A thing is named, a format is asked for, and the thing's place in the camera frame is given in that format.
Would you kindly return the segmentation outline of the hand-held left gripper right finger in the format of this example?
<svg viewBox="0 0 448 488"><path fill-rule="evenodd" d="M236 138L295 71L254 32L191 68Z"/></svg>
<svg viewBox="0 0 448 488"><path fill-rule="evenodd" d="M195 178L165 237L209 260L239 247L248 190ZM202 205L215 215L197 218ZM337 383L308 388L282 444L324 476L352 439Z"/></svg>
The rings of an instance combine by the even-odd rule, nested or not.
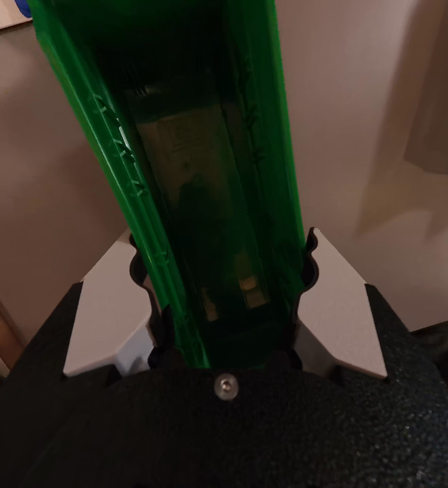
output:
<svg viewBox="0 0 448 488"><path fill-rule="evenodd" d="M304 271L310 281L298 297L292 339L300 369L327 378L343 367L385 380L366 281L315 227L307 236Z"/></svg>

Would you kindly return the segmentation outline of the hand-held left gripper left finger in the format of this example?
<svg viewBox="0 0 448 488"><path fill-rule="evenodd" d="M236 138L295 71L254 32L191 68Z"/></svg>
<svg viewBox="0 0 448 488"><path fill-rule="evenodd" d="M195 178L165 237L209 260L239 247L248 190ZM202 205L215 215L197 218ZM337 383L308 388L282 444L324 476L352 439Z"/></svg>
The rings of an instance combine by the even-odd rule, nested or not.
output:
<svg viewBox="0 0 448 488"><path fill-rule="evenodd" d="M74 377L106 365L122 376L150 369L161 340L161 308L127 229L83 279L63 374Z"/></svg>

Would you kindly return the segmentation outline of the green plastic bin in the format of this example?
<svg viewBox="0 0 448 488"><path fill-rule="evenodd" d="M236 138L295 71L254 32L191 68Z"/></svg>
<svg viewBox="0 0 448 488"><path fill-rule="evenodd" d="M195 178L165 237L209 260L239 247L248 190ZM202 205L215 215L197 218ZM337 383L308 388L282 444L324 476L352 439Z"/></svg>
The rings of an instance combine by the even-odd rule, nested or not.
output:
<svg viewBox="0 0 448 488"><path fill-rule="evenodd" d="M27 1L194 368L258 369L305 288L274 1Z"/></svg>

